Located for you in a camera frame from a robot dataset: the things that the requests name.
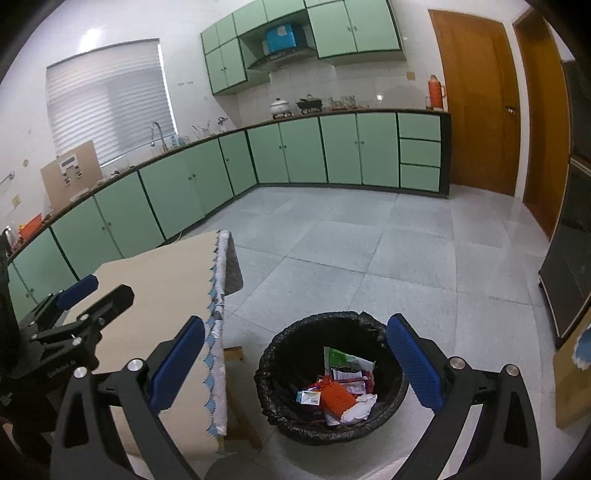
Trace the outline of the blue red silver pouch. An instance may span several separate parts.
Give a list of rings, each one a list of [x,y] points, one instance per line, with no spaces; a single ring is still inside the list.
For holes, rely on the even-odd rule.
[[[372,373],[363,370],[348,371],[337,368],[331,369],[332,380],[339,383],[369,382],[373,379]]]

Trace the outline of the blue whole milk carton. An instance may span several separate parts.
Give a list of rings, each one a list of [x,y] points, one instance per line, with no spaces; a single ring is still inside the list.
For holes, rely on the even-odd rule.
[[[322,392],[320,390],[303,390],[297,392],[297,403],[304,406],[318,407],[321,405]]]

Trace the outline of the orange foam fruit net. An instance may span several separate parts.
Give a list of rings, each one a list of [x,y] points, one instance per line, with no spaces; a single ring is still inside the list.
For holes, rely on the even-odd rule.
[[[342,414],[356,405],[356,396],[338,382],[322,383],[320,386],[322,409],[332,416],[341,418]]]

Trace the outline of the green white snack wrapper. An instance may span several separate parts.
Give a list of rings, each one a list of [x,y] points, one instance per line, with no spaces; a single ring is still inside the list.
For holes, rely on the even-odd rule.
[[[356,355],[349,355],[338,349],[325,347],[324,348],[324,366],[325,373],[329,374],[332,370],[339,371],[367,371],[372,372],[375,363],[369,360],[360,358]]]

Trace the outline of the green lower kitchen cabinets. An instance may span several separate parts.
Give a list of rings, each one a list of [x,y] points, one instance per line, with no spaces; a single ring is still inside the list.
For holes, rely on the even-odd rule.
[[[259,186],[331,185],[445,197],[447,113],[369,110],[267,122],[195,142],[132,168],[54,215],[9,259],[25,317],[102,264],[152,250]]]

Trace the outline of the orange plastic basket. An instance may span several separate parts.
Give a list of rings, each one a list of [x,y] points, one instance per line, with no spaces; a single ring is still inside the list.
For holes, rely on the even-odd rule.
[[[43,217],[37,214],[28,223],[19,226],[19,236],[22,241],[30,239],[43,225]]]

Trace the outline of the steel electric kettle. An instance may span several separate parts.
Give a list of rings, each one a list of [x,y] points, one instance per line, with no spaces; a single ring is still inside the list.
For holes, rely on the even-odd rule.
[[[19,245],[19,239],[11,227],[6,226],[2,231],[2,237],[7,245],[7,251],[12,254]]]

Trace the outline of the brown cardboard box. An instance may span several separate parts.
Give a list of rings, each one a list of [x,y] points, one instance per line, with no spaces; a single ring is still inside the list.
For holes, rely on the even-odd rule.
[[[103,179],[94,143],[85,142],[58,156],[41,169],[41,177],[52,210],[68,207]]]

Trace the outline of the black range hood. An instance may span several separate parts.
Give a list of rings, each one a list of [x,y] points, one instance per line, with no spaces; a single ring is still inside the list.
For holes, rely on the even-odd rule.
[[[273,72],[283,68],[291,63],[308,59],[311,57],[318,57],[318,52],[311,47],[294,47],[287,48],[277,52],[270,53],[257,59],[247,67],[247,69],[257,72]]]

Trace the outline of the blue box above hood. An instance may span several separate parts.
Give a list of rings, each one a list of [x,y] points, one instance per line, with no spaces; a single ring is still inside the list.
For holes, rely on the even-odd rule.
[[[269,53],[297,47],[298,26],[293,23],[281,24],[266,31],[266,46]]]

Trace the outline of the orange thermos flask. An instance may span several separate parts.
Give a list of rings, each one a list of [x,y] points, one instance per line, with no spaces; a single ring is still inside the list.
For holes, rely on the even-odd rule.
[[[445,109],[446,90],[436,75],[431,75],[428,80],[428,95],[430,107],[434,110]]]

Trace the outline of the left wooden door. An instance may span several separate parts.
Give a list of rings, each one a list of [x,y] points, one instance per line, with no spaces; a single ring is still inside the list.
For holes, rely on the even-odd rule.
[[[519,90],[502,23],[432,10],[452,124],[454,184],[514,195],[520,155]]]

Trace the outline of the wooden door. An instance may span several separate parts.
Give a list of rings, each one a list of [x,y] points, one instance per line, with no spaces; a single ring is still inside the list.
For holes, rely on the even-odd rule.
[[[529,157],[524,204],[547,236],[562,205],[570,153],[570,112],[562,60],[542,15],[531,9],[515,23],[528,93]]]
[[[502,23],[432,10],[452,124],[454,184],[514,195],[520,155],[519,90]]]

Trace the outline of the right wooden door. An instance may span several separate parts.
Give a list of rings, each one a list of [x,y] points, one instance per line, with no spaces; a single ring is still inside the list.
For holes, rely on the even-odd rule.
[[[570,112],[562,60],[542,15],[531,9],[515,23],[528,93],[529,157],[524,204],[547,236],[562,205],[570,153]]]

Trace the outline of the chrome towel rail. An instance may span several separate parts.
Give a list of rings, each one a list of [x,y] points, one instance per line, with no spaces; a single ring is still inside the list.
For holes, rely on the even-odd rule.
[[[1,181],[0,185],[3,185],[6,182],[12,181],[15,177],[15,172],[11,171],[8,175],[6,175]]]

